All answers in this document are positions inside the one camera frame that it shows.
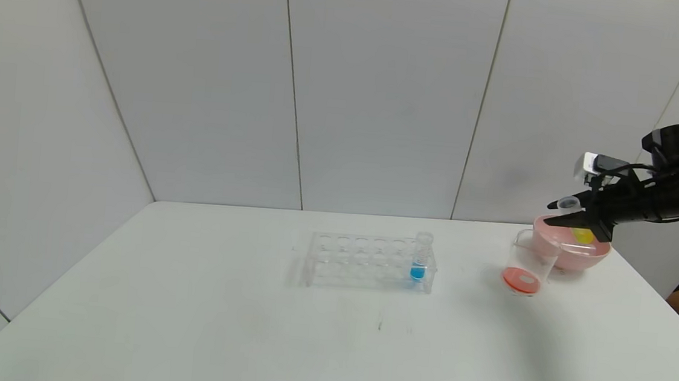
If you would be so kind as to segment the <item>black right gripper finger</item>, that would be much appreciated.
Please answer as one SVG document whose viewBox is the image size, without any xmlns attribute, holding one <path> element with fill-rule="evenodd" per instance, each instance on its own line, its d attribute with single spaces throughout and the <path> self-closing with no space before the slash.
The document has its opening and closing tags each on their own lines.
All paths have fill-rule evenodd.
<svg viewBox="0 0 679 381">
<path fill-rule="evenodd" d="M 561 228 L 591 228 L 593 218 L 585 211 L 572 212 L 545 218 L 545 223 Z"/>
<path fill-rule="evenodd" d="M 550 202 L 547 205 L 547 210 L 578 212 L 591 201 L 592 196 L 592 191 L 583 191 L 572 196 L 561 197 L 558 200 Z"/>
</svg>

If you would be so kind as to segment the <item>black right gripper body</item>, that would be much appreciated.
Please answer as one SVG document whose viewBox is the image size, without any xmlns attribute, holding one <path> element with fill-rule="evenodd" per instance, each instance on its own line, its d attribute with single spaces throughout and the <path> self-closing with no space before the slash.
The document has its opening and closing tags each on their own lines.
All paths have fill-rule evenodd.
<svg viewBox="0 0 679 381">
<path fill-rule="evenodd" d="M 585 220 L 598 241 L 610 243 L 617 225 L 655 223 L 659 215 L 652 193 L 636 184 L 618 182 L 593 192 Z"/>
</svg>

